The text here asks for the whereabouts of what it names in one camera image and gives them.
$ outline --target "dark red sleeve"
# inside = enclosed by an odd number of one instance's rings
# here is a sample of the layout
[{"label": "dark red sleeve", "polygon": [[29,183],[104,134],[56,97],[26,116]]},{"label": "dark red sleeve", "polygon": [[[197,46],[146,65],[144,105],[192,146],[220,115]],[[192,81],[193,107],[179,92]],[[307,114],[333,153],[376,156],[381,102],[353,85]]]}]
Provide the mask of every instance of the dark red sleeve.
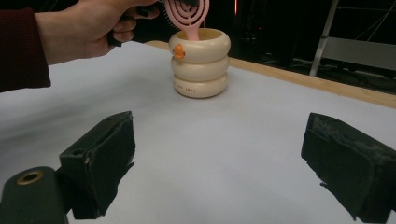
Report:
[{"label": "dark red sleeve", "polygon": [[0,91],[49,86],[33,10],[0,10]]}]

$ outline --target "white tabletop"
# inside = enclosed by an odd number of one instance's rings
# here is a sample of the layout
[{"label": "white tabletop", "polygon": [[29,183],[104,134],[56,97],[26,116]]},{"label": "white tabletop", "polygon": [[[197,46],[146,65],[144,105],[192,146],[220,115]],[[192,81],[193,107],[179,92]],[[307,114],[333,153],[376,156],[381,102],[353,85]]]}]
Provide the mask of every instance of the white tabletop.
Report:
[{"label": "white tabletop", "polygon": [[361,223],[301,158],[305,126],[309,113],[324,114],[396,148],[395,109],[233,67],[225,92],[190,99],[174,91],[170,60],[132,42],[52,66],[51,88],[1,93],[0,184],[57,169],[95,124],[131,110],[135,167],[104,217],[70,223]]}]

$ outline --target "human hand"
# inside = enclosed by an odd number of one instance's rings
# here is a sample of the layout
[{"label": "human hand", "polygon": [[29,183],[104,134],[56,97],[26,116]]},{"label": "human hand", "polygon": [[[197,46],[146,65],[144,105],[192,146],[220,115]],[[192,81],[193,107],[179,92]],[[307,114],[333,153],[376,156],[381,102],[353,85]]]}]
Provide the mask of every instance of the human hand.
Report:
[{"label": "human hand", "polygon": [[156,0],[79,0],[60,12],[36,13],[38,30],[48,64],[63,63],[79,58],[92,58],[109,53],[106,34],[126,42],[133,38],[136,19],[153,19],[154,8],[147,17],[136,8],[149,6]]}]

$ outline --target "hair brush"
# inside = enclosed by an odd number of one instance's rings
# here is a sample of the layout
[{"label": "hair brush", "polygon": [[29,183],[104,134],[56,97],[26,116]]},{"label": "hair brush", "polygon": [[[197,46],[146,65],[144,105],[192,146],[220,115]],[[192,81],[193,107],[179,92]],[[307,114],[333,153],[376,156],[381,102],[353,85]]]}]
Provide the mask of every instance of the hair brush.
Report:
[{"label": "hair brush", "polygon": [[209,10],[209,0],[163,0],[170,22],[186,33],[187,39],[199,40],[198,29]]}]

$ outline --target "wooden table edge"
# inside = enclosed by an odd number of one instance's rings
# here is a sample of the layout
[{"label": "wooden table edge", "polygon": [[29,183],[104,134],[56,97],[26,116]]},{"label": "wooden table edge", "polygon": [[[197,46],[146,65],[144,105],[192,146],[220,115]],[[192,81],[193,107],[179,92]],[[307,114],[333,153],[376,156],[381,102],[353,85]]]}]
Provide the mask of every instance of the wooden table edge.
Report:
[{"label": "wooden table edge", "polygon": [[[153,40],[146,43],[159,49],[169,49],[168,44],[163,41]],[[364,102],[382,105],[396,109],[396,95],[387,94],[380,91],[367,90],[360,87],[354,87],[343,83],[338,83],[318,77],[310,77],[258,63],[251,63],[235,58],[230,58],[230,66],[248,70],[250,72],[262,74],[268,77],[285,80],[298,85],[314,88],[321,91],[327,91],[334,94],[346,96],[349,98],[361,100]]]}]

